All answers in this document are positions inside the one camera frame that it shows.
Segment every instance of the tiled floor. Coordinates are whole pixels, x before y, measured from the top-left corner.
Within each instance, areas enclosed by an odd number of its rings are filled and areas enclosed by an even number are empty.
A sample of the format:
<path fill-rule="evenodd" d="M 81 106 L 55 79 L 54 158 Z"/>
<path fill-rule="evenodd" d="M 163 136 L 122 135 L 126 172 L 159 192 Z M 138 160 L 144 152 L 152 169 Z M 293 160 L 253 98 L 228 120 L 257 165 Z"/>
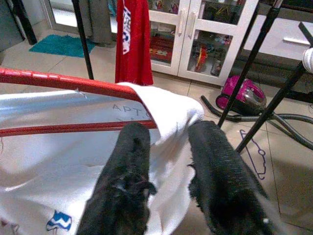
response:
<path fill-rule="evenodd" d="M 49 34 L 65 35 L 64 32 L 48 29 L 44 23 L 35 26 L 39 39 Z M 34 70 L 73 75 L 87 78 L 85 61 L 82 58 L 29 52 L 30 45 L 24 41 L 0 53 L 0 66 L 21 70 Z M 114 82 L 115 49 L 95 47 L 91 54 L 91 62 L 96 80 Z M 220 88 L 208 86 L 194 81 L 154 72 L 155 86 L 174 93 L 187 95 L 200 101 L 205 95 L 215 104 L 215 98 L 220 94 Z M 261 85 L 265 91 L 268 103 L 277 92 L 276 88 Z M 1 84 L 0 94 L 46 91 L 47 88 Z M 277 107 L 277 113 L 297 113 L 313 117 L 313 108 L 304 102 L 284 99 Z M 218 121 L 217 117 L 205 108 L 205 119 Z M 304 136 L 311 138 L 313 126 L 298 121 L 290 123 Z M 228 140 L 236 147 L 253 123 L 226 122 L 223 130 Z M 274 206 L 281 212 L 283 219 L 290 223 L 286 226 L 291 234 L 313 235 L 313 152 L 302 147 L 283 133 L 266 123 L 257 132 L 247 149 L 242 152 L 243 159 L 258 172 L 260 182 L 269 194 Z M 209 231 L 205 225 L 202 213 L 195 203 L 173 233 L 204 235 Z"/>

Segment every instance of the red metal frame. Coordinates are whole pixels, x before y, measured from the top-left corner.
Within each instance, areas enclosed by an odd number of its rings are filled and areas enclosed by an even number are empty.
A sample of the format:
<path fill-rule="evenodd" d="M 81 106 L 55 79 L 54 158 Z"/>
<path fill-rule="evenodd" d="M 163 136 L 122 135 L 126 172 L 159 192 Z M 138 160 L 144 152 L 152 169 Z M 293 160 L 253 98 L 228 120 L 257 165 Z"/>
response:
<path fill-rule="evenodd" d="M 51 87 L 66 90 L 78 89 L 80 92 L 114 96 L 138 101 L 143 104 L 143 102 L 136 94 L 136 92 L 130 87 L 73 76 L 0 68 L 0 83 L 1 82 Z M 65 132 L 115 131 L 121 130 L 123 126 L 131 122 L 133 121 L 10 128 L 0 130 L 0 137 L 29 135 L 29 134 L 65 133 Z M 145 125 L 149 129 L 157 127 L 153 120 L 136 122 Z"/>

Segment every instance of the glass cabinet door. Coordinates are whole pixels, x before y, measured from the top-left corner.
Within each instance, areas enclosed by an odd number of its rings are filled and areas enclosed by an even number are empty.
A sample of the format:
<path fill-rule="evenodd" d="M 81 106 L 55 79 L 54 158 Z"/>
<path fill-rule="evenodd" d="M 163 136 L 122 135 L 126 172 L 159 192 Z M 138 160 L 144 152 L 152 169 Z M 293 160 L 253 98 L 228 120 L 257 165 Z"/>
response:
<path fill-rule="evenodd" d="M 152 63 L 170 66 L 176 26 L 159 22 L 150 22 L 150 26 L 150 57 Z"/>
<path fill-rule="evenodd" d="M 196 30 L 188 70 L 219 76 L 232 36 Z"/>
<path fill-rule="evenodd" d="M 148 0 L 148 2 L 150 10 L 172 13 L 176 15 L 179 13 L 180 0 Z"/>
<path fill-rule="evenodd" d="M 148 0 L 152 70 L 178 74 L 190 0 Z"/>
<path fill-rule="evenodd" d="M 203 0 L 199 19 L 237 24 L 246 0 Z"/>
<path fill-rule="evenodd" d="M 194 0 L 190 4 L 179 76 L 223 86 L 258 0 Z"/>

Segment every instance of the hanging red garment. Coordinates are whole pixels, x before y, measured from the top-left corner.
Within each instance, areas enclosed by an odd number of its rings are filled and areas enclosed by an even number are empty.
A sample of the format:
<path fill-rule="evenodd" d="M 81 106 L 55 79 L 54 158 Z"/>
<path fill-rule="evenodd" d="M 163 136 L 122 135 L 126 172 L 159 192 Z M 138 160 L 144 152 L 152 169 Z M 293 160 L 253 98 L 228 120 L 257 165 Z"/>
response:
<path fill-rule="evenodd" d="M 115 82 L 152 85 L 147 0 L 118 0 Z"/>

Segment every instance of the white cabinet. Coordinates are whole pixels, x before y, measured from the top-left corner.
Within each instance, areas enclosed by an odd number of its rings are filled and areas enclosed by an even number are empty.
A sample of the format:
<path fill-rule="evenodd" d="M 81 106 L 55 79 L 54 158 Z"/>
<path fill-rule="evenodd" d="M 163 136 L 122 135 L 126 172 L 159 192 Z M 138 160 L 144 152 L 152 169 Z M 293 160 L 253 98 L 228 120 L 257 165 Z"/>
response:
<path fill-rule="evenodd" d="M 262 15 L 257 16 L 244 49 L 252 50 L 265 18 Z M 310 43 L 299 29 L 299 24 L 300 21 L 277 18 L 259 51 L 265 54 L 302 60 L 303 52 L 310 47 Z"/>
<path fill-rule="evenodd" d="M 176 3 L 179 8 L 171 8 Z M 152 69 L 223 85 L 257 3 L 258 0 L 151 0 Z"/>
<path fill-rule="evenodd" d="M 150 0 L 152 70 L 177 75 L 190 0 Z"/>

